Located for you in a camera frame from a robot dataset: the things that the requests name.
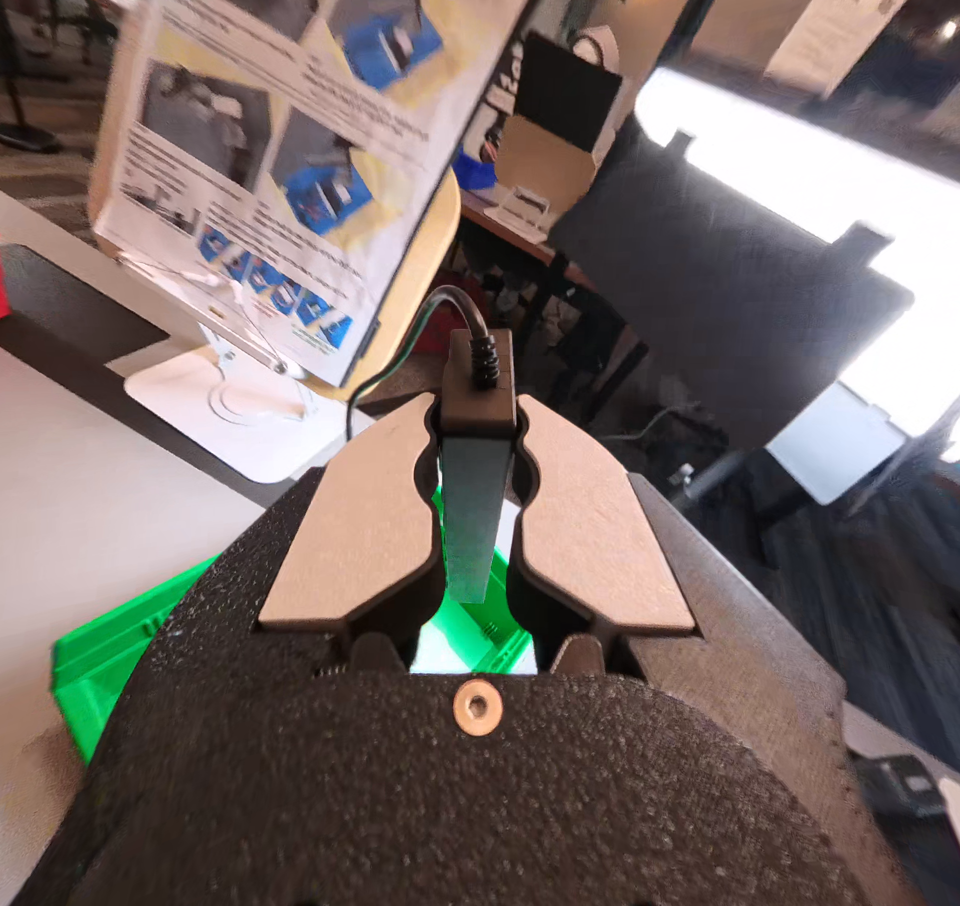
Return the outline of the printed instruction sheet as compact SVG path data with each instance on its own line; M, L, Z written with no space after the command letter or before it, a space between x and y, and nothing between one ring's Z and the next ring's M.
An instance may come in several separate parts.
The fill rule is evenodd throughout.
M333 386L534 0L142 0L97 237Z

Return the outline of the document stand with black sheet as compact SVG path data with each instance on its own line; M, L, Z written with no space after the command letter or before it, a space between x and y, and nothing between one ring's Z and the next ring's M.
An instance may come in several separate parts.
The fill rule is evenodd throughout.
M523 44L518 88L494 162L498 200L486 216L531 241L546 241L593 184L616 134L623 78L606 27L579 35L574 49L534 32Z

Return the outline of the instruction sheet on white stand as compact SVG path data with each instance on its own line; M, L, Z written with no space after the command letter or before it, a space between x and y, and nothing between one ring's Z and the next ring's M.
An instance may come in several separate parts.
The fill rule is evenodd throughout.
M115 125L140 32L141 4L142 0L138 33L121 75L125 82L111 82L117 112L105 131L114 145L109 174L116 159ZM126 395L245 479L258 483L287 479L337 440L343 433L343 401L397 352L450 247L460 210L460 191L449 168L402 261L366 351L341 386L322 382L292 360L278 358L267 349L265 336L241 335L226 322L230 307L251 304L244 296L249 291L244 280L259 276L259 266L249 268L245 259L231 256L227 273L199 275L200 292L213 292L214 301L198 310L167 286L159 286L142 264L118 252L132 275L188 313L206 341L204 347L127 376Z

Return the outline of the green plastic bin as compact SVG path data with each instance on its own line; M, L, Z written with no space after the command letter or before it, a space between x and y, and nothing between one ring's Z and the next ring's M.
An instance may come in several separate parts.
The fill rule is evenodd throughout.
M518 505L504 500L482 603L444 597L419 633L412 672L532 674L533 641L506 598L508 557ZM143 653L173 609L217 555L62 636L51 651L54 702L85 763Z

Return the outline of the hanging paper sheet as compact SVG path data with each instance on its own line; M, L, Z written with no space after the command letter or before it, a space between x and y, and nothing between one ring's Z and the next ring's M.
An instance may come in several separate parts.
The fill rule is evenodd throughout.
M831 96L906 0L810 0L775 50L764 76Z

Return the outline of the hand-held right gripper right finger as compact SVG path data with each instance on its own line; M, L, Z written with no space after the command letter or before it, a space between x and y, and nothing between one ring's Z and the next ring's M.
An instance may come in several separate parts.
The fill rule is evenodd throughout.
M697 623L624 466L599 442L524 394L512 488L520 502L507 601L549 670L588 635L608 660L621 640L687 637Z

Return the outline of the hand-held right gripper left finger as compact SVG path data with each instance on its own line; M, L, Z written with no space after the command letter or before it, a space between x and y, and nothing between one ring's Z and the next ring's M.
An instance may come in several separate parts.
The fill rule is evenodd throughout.
M258 612L265 639L323 640L337 660L410 671L447 587L438 404L416 396L330 459Z

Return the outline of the blue plastic bin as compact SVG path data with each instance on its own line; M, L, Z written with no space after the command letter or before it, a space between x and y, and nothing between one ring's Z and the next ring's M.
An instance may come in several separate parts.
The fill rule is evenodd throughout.
M474 159L459 149L451 166L459 187L468 192L491 189L498 183L495 165Z

